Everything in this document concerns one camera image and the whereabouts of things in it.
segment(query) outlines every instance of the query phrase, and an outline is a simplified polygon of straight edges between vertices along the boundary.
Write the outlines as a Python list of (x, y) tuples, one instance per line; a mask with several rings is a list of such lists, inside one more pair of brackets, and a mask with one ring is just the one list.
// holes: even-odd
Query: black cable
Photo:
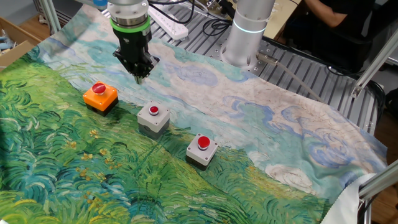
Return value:
[(192, 17), (193, 17), (193, 10), (195, 8), (195, 0), (192, 0), (192, 10), (191, 10), (191, 14), (189, 15), (189, 18), (186, 21), (178, 21), (175, 20), (173, 18), (171, 18), (169, 15), (167, 15), (164, 11), (160, 10), (158, 7), (154, 6), (152, 3), (149, 3), (149, 5), (151, 7), (153, 7), (154, 9), (156, 9), (158, 12), (160, 12), (163, 16), (165, 16), (166, 18), (170, 19), (171, 21), (178, 23), (178, 24), (187, 24), (191, 21)]
[[(208, 26), (211, 25), (211, 28), (213, 28), (213, 31), (209, 34), (206, 32), (206, 29)], [(225, 32), (228, 27), (232, 25), (232, 21), (227, 20), (227, 19), (210, 19), (209, 21), (205, 22), (205, 24), (202, 27), (203, 33), (210, 36), (214, 37), (216, 35), (220, 35), (223, 32)]]
[(157, 2), (157, 1), (148, 1), (148, 2), (149, 2), (149, 4), (160, 4), (160, 5), (166, 6), (166, 5), (172, 5), (172, 4), (180, 4), (183, 2), (187, 2), (187, 1), (188, 0), (172, 1), (172, 2)]
[(289, 0), (289, 1), (291, 1), (292, 3), (296, 4), (297, 6), (299, 6), (299, 4), (297, 2), (295, 2), (293, 0)]
[(366, 211), (369, 209), (369, 207), (371, 206), (372, 202), (374, 201), (374, 199), (376, 199), (377, 196), (378, 196), (378, 194), (376, 194), (375, 196), (373, 196), (373, 198), (371, 198), (371, 199), (369, 200), (368, 204), (364, 207), (363, 211), (361, 210), (361, 211), (362, 211), (362, 214), (361, 214), (360, 217), (358, 217), (358, 222), (360, 222), (360, 221), (363, 219), (363, 217), (365, 216)]

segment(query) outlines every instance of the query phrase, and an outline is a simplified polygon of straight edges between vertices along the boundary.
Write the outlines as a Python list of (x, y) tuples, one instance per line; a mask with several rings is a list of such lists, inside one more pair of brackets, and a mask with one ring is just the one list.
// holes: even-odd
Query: metal pole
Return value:
[(388, 40), (388, 42), (379, 52), (377, 57), (373, 60), (370, 66), (363, 73), (361, 78), (359, 78), (359, 80), (356, 81), (354, 90), (351, 93), (351, 97), (356, 99), (359, 96), (362, 89), (365, 88), (365, 86), (369, 83), (372, 77), (379, 70), (381, 65), (383, 65), (384, 62), (386, 62), (387, 58), (390, 57), (391, 53), (393, 53), (393, 51), (395, 51), (397, 47), (398, 47), (398, 30), (396, 30), (394, 35), (392, 35), (392, 37)]
[(359, 199), (366, 201), (396, 182), (398, 182), (398, 161), (393, 162), (385, 171), (373, 176), (361, 185), (359, 187)]
[(52, 18), (53, 18), (55, 25), (57, 26), (57, 32), (58, 32), (61, 30), (61, 24), (60, 24), (60, 21), (58, 20), (57, 12), (55, 10), (52, 0), (48, 0), (48, 1), (49, 1), (49, 7), (51, 10)]

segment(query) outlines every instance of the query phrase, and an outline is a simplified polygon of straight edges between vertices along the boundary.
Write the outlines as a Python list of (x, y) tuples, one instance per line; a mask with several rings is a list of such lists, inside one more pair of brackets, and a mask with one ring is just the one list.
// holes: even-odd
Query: painted fabric mat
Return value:
[[(1, 74), (0, 218), (12, 223), (320, 223), (350, 182), (385, 168), (386, 148), (336, 110), (159, 40), (142, 85), (112, 53), (109, 20), (83, 6)], [(82, 94), (101, 80), (103, 118)], [(158, 141), (137, 112), (169, 107)], [(196, 133), (219, 147), (185, 162)]]

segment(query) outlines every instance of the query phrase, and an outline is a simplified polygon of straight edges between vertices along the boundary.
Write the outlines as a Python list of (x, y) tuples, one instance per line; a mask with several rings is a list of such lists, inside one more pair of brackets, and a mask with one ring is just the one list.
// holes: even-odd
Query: cable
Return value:
[(292, 3), (296, 4), (297, 6), (299, 6), (299, 4), (297, 2), (295, 2), (293, 0), (289, 0), (289, 1), (291, 1)]
[(282, 65), (280, 62), (277, 62), (276, 65), (278, 65), (280, 68), (285, 70), (287, 74), (289, 74), (294, 80), (300, 83), (302, 87), (305, 88), (315, 99), (317, 99), (319, 102), (326, 104), (314, 91), (311, 90), (310, 87), (308, 87), (301, 79), (299, 79), (292, 71), (290, 71), (285, 65)]
[[(213, 31), (209, 34), (206, 32), (206, 29), (210, 25), (211, 25), (211, 28), (213, 28)], [(227, 20), (227, 19), (210, 19), (209, 21), (205, 22), (202, 30), (203, 30), (203, 33), (205, 33), (207, 36), (214, 37), (216, 35), (219, 35), (219, 34), (222, 34), (223, 32), (225, 32), (230, 25), (232, 25), (232, 21)]]
[(149, 2), (149, 4), (160, 4), (160, 5), (166, 6), (166, 5), (172, 5), (172, 4), (180, 4), (183, 2), (187, 2), (187, 1), (188, 0), (171, 1), (171, 2), (157, 2), (157, 1), (148, 1), (148, 2)]
[(149, 5), (151, 7), (153, 7), (154, 9), (156, 9), (158, 12), (160, 12), (163, 16), (165, 16), (166, 18), (170, 19), (171, 21), (178, 23), (178, 24), (187, 24), (191, 21), (192, 17), (193, 17), (193, 11), (195, 9), (195, 0), (192, 0), (192, 10), (191, 10), (191, 14), (189, 15), (189, 18), (186, 21), (178, 21), (175, 20), (173, 18), (171, 18), (169, 15), (167, 15), (164, 11), (160, 10), (158, 7), (154, 6), (152, 3), (149, 3)]
[(358, 221), (360, 222), (363, 217), (365, 216), (366, 211), (369, 209), (369, 207), (371, 206), (372, 202), (374, 201), (374, 199), (376, 199), (376, 197), (378, 196), (378, 194), (376, 194), (373, 198), (371, 198), (368, 202), (368, 204), (364, 207), (362, 214), (360, 217), (358, 217)]

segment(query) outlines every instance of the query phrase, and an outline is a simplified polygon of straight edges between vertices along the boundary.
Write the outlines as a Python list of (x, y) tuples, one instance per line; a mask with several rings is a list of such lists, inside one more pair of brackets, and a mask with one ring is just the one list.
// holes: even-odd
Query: emergency stop button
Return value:
[(159, 108), (157, 106), (151, 106), (149, 108), (149, 114), (152, 116), (159, 114)]
[(95, 83), (92, 87), (93, 92), (95, 92), (98, 95), (101, 95), (105, 92), (106, 86), (103, 83)]
[(202, 136), (198, 139), (198, 147), (200, 150), (204, 151), (209, 147), (210, 139), (206, 136)]

